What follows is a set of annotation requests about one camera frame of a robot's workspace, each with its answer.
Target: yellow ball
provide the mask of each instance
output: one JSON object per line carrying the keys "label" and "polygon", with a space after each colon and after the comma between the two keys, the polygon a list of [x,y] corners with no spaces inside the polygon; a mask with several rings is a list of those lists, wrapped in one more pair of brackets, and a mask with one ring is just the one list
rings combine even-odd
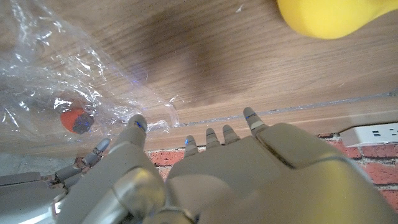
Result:
{"label": "yellow ball", "polygon": [[300,34],[344,37],[373,19],[398,9],[398,0],[277,0],[286,23]]}

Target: power strip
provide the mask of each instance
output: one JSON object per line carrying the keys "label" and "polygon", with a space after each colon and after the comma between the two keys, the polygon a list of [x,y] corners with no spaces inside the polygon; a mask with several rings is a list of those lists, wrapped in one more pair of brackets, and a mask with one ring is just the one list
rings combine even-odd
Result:
{"label": "power strip", "polygon": [[351,128],[340,133],[346,147],[398,144],[398,123]]}

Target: wooden surface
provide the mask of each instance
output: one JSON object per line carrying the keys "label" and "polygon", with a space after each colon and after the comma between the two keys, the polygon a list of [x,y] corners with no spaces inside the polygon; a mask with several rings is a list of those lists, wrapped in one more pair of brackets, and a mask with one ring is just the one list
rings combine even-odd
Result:
{"label": "wooden surface", "polygon": [[[208,126],[219,134],[226,123],[247,135],[243,119],[211,122],[241,115],[246,106],[258,112],[282,110],[263,116],[264,121],[290,122],[313,134],[398,120],[398,97],[365,97],[398,87],[398,11],[342,39],[318,40],[290,29],[271,0],[67,0],[47,5],[92,36],[126,74],[166,101],[174,98],[183,127],[150,133],[147,150],[183,146],[187,134],[203,144]],[[115,85],[123,89],[124,84]],[[283,110],[305,105],[316,106]],[[193,125],[200,121],[205,124]],[[71,151],[52,144],[19,152]]]}

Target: clear plastic bag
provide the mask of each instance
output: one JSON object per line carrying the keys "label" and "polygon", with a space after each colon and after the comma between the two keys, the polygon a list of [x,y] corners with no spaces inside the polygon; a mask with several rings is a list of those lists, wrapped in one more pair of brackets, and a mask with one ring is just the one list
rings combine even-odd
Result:
{"label": "clear plastic bag", "polygon": [[178,125],[171,103],[40,1],[2,1],[0,18],[2,142],[84,144],[118,134],[137,113],[149,131]]}

